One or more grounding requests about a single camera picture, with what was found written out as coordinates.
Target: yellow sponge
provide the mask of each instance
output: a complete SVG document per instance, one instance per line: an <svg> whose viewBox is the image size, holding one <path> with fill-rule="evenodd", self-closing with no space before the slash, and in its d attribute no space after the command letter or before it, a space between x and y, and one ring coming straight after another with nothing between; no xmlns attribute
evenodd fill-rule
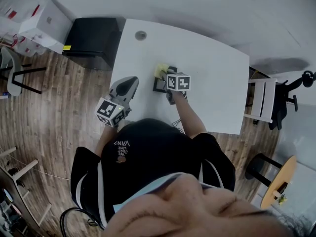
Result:
<svg viewBox="0 0 316 237"><path fill-rule="evenodd" d="M166 74L168 72L169 65L165 63L158 63L154 72L156 78L162 79L161 72L164 71Z"/></svg>

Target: black office chair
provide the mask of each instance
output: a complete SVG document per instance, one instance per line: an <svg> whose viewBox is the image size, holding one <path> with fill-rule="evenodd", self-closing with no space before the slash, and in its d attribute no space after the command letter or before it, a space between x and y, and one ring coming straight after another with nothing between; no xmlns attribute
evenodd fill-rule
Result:
<svg viewBox="0 0 316 237"><path fill-rule="evenodd" d="M272 123L269 123L270 130L273 130L277 127L278 130L282 129L282 120L286 117L286 102L293 103L295 106L295 111L298 110L297 98L296 95L292 98L288 97L290 91L297 89L302 84L309 88L313 85L316 80L316 73L312 73L311 71L304 71L302 77L294 81L293 83L286 85L287 81L276 84L276 92L275 92L275 100L272 111Z"/></svg>

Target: floor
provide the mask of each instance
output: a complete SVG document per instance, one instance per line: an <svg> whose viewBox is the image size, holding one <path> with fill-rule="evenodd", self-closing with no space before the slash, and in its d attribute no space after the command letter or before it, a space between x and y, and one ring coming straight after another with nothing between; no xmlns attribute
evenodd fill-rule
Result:
<svg viewBox="0 0 316 237"><path fill-rule="evenodd" d="M42 223L42 234L60 236L59 217L74 206L69 179L75 151L78 146L92 151L96 146L103 125L94 116L94 107L109 89L112 72L84 69L53 52L22 59L23 64L32 63L33 68L47 66L45 72L24 79L25 84L42 88L43 93L23 90L19 97L0 100L0 147L18 148L11 156L0 159L0 164L6 169L21 168L39 160L21 179L31 191L27 203L40 218L50 202L52 208ZM1 81L0 92L4 91L5 83ZM251 200L259 182L245 180L244 167L258 153L273 154L278 132L270 131L264 122L253 125L252 120L244 118L239 136L213 135L236 167L236 192ZM99 236L98 228L89 227L86 220L79 213L71 214L67 223L69 236Z"/></svg>

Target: round table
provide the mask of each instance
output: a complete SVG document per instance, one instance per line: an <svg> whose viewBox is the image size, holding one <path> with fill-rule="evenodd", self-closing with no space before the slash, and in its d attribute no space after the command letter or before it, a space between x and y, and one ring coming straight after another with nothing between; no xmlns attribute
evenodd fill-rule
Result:
<svg viewBox="0 0 316 237"><path fill-rule="evenodd" d="M260 174L265 161L280 169L272 181ZM261 209L267 209L276 201L276 194L282 194L284 192L294 175L295 169L296 156L291 156L284 165L266 157L264 154L258 154L251 160L246 169L246 178L256 178L268 187L261 201Z"/></svg>

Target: nose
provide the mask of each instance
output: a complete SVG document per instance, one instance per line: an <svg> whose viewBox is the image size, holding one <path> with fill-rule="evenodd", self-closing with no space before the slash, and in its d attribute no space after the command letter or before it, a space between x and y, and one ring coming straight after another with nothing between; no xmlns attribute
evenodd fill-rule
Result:
<svg viewBox="0 0 316 237"><path fill-rule="evenodd" d="M202 205L203 190L199 181L191 174L182 174L167 187L156 193L165 201L176 201L185 205Z"/></svg>

